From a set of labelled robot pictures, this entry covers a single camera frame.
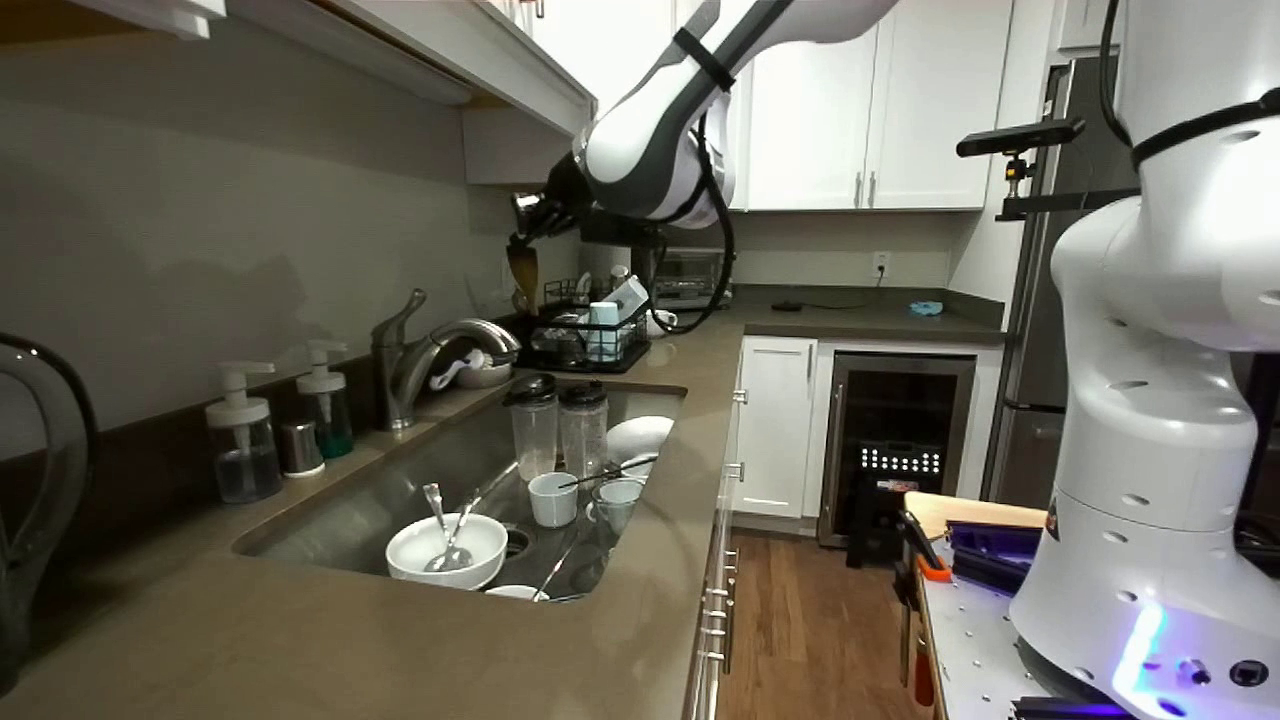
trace refrigerator door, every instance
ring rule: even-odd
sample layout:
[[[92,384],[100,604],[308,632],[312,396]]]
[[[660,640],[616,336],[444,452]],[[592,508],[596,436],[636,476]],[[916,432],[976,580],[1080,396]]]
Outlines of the refrigerator door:
[[[1100,60],[1072,60],[1052,68],[1048,104],[1052,116],[1084,116],[1084,132],[1064,148],[1036,156],[1032,192],[1100,192],[1136,188],[1128,148],[1108,132],[1100,112]],[[1044,212],[1024,228],[1024,256],[1012,296],[1012,348],[1004,352],[1000,396],[1020,408],[1064,408],[1068,400],[1068,352],[1064,352],[1064,308],[1052,284],[1052,248],[1084,216]]]
[[[1052,496],[1064,412],[1000,408],[988,460],[988,500],[1044,508]]]

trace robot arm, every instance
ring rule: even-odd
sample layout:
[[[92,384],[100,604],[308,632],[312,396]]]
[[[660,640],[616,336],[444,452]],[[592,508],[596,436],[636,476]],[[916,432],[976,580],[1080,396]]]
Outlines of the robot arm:
[[[604,208],[628,220],[708,228],[716,128],[700,116],[724,100],[732,76],[764,48],[788,40],[852,40],[896,0],[704,0],[672,36],[652,72],[592,128],[576,136],[548,188],[516,208],[516,244],[556,236],[576,216]]]

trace lower cabinet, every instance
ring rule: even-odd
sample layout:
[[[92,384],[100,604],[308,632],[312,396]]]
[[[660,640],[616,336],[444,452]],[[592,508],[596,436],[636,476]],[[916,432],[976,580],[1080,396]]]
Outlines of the lower cabinet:
[[[740,476],[732,512],[800,520],[812,440],[816,340],[748,336],[740,356]]]

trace blue light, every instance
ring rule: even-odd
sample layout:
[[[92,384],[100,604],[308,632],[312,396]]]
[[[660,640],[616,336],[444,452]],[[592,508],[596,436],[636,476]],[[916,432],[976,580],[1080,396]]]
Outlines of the blue light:
[[[1120,664],[1112,672],[1112,688],[1140,712],[1148,716],[1172,716],[1156,688],[1148,688],[1148,672],[1144,664],[1152,660],[1152,652],[1160,648],[1160,632],[1164,632],[1164,608],[1160,604],[1144,604],[1144,612],[1136,616]]]

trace kitchen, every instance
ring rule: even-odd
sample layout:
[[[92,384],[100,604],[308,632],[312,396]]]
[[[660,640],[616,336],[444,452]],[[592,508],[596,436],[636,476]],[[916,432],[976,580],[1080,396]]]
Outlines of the kitchen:
[[[992,124],[1020,124],[1040,116],[1048,52],[1072,48],[1092,28],[1080,28],[1076,40],[1064,40],[1060,32],[1068,4],[1056,8],[1052,0],[1020,0],[1016,8],[1000,8],[1008,24],[1000,28],[996,52],[1000,80],[992,84]],[[428,308],[416,316],[416,332],[504,308],[512,296],[504,264],[504,240],[512,232],[508,188],[536,184],[536,176],[548,168],[548,144],[560,148],[564,136],[588,116],[588,100],[576,80],[564,80],[556,68],[528,68],[528,48],[516,60],[524,76],[516,68],[500,68],[508,72],[508,84],[484,84],[488,92],[480,96],[500,96],[512,108],[540,116],[544,124],[536,128],[528,128],[528,120],[512,108],[488,108],[484,100],[476,108],[472,76],[460,68],[456,72],[464,80],[452,72],[420,72],[416,64],[404,64],[400,52],[368,56],[364,44],[344,48],[364,56],[360,68],[352,68],[272,36],[268,28],[280,28],[280,20],[272,24],[272,4],[244,0],[244,16],[252,16],[252,24],[236,20],[232,4],[232,20],[212,20],[208,44],[172,40],[168,32],[112,32],[84,40],[4,44],[0,52],[0,324],[16,336],[40,336],[72,356],[92,388],[104,428],[132,428],[208,404],[216,396],[220,360],[276,360],[284,348],[304,344],[308,336],[340,336],[352,344],[352,356],[364,356],[368,328],[396,312],[412,288],[428,288]],[[488,48],[468,32],[456,36],[472,40],[460,56]],[[1020,224],[996,224],[1004,200],[1000,164],[988,168],[988,160],[964,160],[984,168],[980,200],[968,208],[896,212],[852,208],[852,200],[840,200],[844,208],[768,200],[772,188],[764,180],[784,180],[784,160],[756,152],[748,156],[760,164],[756,176],[752,168],[744,172],[744,208],[736,212],[736,312],[752,316],[756,308],[756,320],[748,324],[764,328],[764,336],[776,336],[784,324],[768,312],[768,292],[776,288],[884,284],[884,292],[900,292],[904,300],[916,288],[928,288],[932,296],[952,292],[948,300],[972,296],[980,308],[1004,308],[1012,300]],[[544,272],[548,280],[572,284],[576,248],[548,244]],[[692,388],[684,400],[688,416],[680,416],[680,432],[688,436],[676,440],[676,456],[664,460],[664,468],[680,464],[684,472],[708,480],[708,488],[656,484],[652,504],[676,512],[676,548],[652,548],[656,540],[636,540],[616,564],[620,576],[628,576],[644,572],[644,560],[652,560],[648,552],[664,552],[672,564],[688,568],[672,580],[648,584],[648,592],[632,600],[616,584],[600,588],[612,604],[620,604],[612,612],[652,616],[664,608],[688,616],[676,624],[652,624],[652,644],[660,652],[648,660],[680,668],[644,672],[652,708],[640,704],[632,716],[672,716],[660,708],[676,708],[684,700],[684,656],[692,644],[688,592],[696,596],[700,572],[692,568],[704,564],[704,548],[696,544],[708,540],[708,516],[716,500],[712,484],[720,472],[728,472],[724,448],[732,444],[728,400],[736,392],[732,368],[740,364],[740,328],[720,324],[704,332],[708,336],[656,340],[652,368],[628,376]],[[832,328],[824,328],[824,336],[788,340],[800,340],[800,348],[792,344],[784,352],[800,356],[788,356],[784,368],[808,368],[804,376],[816,380],[804,380],[800,388],[800,396],[812,400],[800,408],[808,432],[800,436],[796,456],[788,456],[800,472],[796,484],[784,488],[768,488],[764,480],[764,488],[748,496],[756,512],[740,516],[744,524],[812,536],[820,516],[820,456],[828,424],[820,400],[832,392],[828,380],[840,348],[972,356],[968,432],[952,492],[980,496],[988,428],[996,412],[1000,312],[992,328],[960,340],[928,336],[920,344],[904,340],[900,332],[876,336],[876,328],[860,328],[860,336],[832,336]],[[220,696],[240,696],[244,708],[256,712],[316,712],[324,700],[332,716],[400,716],[424,700],[420,676],[456,672],[476,680],[520,680],[520,672],[536,672],[536,656],[520,656],[520,648],[528,652],[536,640],[560,644],[564,636],[576,636],[576,624],[584,620],[560,612],[556,620],[540,624],[536,640],[500,648],[496,636],[508,624],[528,620],[528,612],[516,612],[520,620],[500,620],[504,628],[488,628],[484,648],[492,656],[456,652],[456,668],[448,668],[448,656],[412,648],[388,652],[388,636],[396,636],[396,644],[408,640],[428,648],[432,632],[440,632],[440,620],[424,628],[384,628],[376,620],[332,616],[360,616],[360,608],[392,608],[392,616],[412,616],[424,612],[416,596],[384,588],[364,592],[364,584],[324,584],[308,572],[244,568],[216,552],[212,560],[204,556],[208,544],[236,540],[236,532],[248,532],[264,516],[280,512],[284,500],[312,496],[308,488],[288,488],[284,496],[264,500],[272,508],[228,512],[228,520],[200,508],[204,492],[192,492],[192,476],[200,468],[176,464],[180,452],[160,452],[160,460],[144,460],[144,468],[156,476],[116,468],[108,484],[92,488],[96,516],[80,520],[80,536],[88,536],[84,524],[124,536],[128,528],[120,524],[164,524],[172,512],[192,516],[192,524],[200,524],[196,532],[180,532],[180,540],[148,548],[148,568],[128,564],[128,572],[152,572],[148,580],[172,580],[156,584],[156,592],[128,588],[124,596],[136,592],[132,608],[104,604],[108,616],[120,612],[120,624],[88,624],[84,644],[64,640],[64,648],[40,656],[24,688],[12,696],[16,712],[48,716],[44,708],[56,700],[60,680],[84,672],[92,676],[84,680],[84,704],[120,704],[136,708],[136,716],[212,712],[220,708]],[[244,604],[216,612],[204,596],[212,584],[244,592]],[[140,640],[136,660],[120,660],[120,676],[132,676],[124,688],[112,688],[112,672],[96,668],[108,660],[108,652],[132,644],[132,628],[188,628],[200,620],[200,612],[212,612],[212,628],[248,624],[248,616],[264,620],[272,612],[292,612],[296,620],[336,628],[296,648],[288,648],[288,636],[264,636],[252,644],[252,652],[308,656],[296,668],[272,668],[276,684],[228,672],[216,684],[188,688],[188,696],[132,696],[148,688],[144,676],[152,672],[152,684],[160,688],[164,680],[192,684],[200,668],[224,672],[240,660],[256,660],[232,644],[216,644],[208,652],[208,632]],[[604,640],[576,660],[560,660],[556,672],[584,672],[592,664],[616,664],[620,672],[632,668],[616,660],[616,652],[636,652],[636,636],[628,636],[628,628],[612,628],[612,612],[588,608],[588,628]],[[456,596],[440,600],[440,616],[496,624],[496,612],[468,608]],[[344,632],[364,632],[352,640],[352,656],[360,660],[400,660],[420,668],[416,684],[404,684],[404,676],[396,680],[396,672],[376,676],[380,668],[352,668],[340,660],[324,664],[324,656],[344,644]],[[628,688],[620,676],[612,680],[616,684],[564,696],[560,704],[548,700],[544,716],[592,716],[592,708],[608,708],[608,696]],[[308,696],[312,684],[344,692],[360,684],[368,692],[352,692],[344,704],[336,700],[340,692]],[[460,716],[504,716],[520,704],[540,708],[528,704],[536,692],[512,692],[508,700],[492,704],[456,696],[460,692],[448,692],[448,700],[464,708]]]

